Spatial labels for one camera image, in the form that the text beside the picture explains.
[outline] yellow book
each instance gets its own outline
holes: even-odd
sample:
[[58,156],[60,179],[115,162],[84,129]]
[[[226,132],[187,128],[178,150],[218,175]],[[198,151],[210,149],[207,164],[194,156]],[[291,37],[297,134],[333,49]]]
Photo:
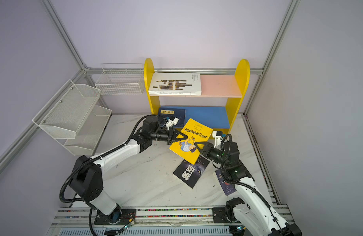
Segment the yellow book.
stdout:
[[[193,119],[189,119],[181,132],[188,135],[188,139],[171,144],[170,150],[194,165],[200,155],[200,152],[194,143],[206,142],[212,134],[213,129],[202,125]],[[203,146],[204,145],[199,144],[198,147],[202,149]]]

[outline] white wire basket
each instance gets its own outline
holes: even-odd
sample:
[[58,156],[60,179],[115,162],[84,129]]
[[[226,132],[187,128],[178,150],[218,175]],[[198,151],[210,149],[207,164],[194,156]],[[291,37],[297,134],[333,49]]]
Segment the white wire basket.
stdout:
[[100,97],[100,90],[85,84],[74,84],[40,121],[33,122],[53,139],[75,139]]
[[143,64],[101,64],[96,82],[102,95],[142,94],[145,89]]
[[111,113],[110,109],[94,106],[75,139],[67,139],[63,146],[75,156],[92,155]]

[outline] pink shelf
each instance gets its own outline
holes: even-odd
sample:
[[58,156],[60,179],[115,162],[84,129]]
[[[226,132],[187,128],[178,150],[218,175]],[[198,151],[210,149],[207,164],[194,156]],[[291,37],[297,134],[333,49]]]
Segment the pink shelf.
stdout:
[[158,97],[242,97],[235,76],[201,75],[201,96],[153,95]]

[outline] book cover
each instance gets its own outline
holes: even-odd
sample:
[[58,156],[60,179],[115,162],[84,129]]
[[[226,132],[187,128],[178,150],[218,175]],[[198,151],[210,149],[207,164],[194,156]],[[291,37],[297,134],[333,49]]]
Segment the book cover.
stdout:
[[195,146],[195,142],[206,142],[213,130],[193,119],[189,119],[180,132],[188,135],[188,139],[171,144],[170,150],[194,165],[200,155],[200,152]]
[[194,165],[186,160],[183,160],[174,171],[174,175],[181,179],[189,187],[193,188],[208,164],[209,161],[203,157],[199,157]]
[[234,186],[232,186],[229,183],[226,183],[221,175],[221,170],[216,170],[213,175],[216,177],[216,180],[218,180],[218,182],[221,185],[221,188],[223,190],[223,192],[225,193],[226,196],[229,196],[230,194],[236,192],[236,189]]
[[[173,117],[178,118],[179,121],[174,127],[183,127],[185,125],[185,109],[175,109],[161,106],[158,111],[159,116],[169,117],[173,120]],[[161,125],[164,126],[166,121],[162,121]]]
[[149,94],[201,96],[199,73],[154,73]]

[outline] table surface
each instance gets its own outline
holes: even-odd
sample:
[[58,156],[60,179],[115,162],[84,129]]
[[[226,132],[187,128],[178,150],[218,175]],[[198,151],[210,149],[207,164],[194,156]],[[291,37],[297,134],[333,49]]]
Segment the table surface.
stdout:
[[[134,125],[143,115],[112,115],[96,154],[106,152],[126,141]],[[268,188],[250,142],[242,115],[238,115],[231,131],[238,144],[240,160],[252,174],[261,194],[271,203]],[[122,207],[214,206],[239,197],[238,192],[226,196],[209,163],[191,189],[172,173],[183,158],[169,150],[165,142],[154,141],[144,152],[132,156],[103,176],[104,190]],[[73,207],[87,207],[75,202]]]

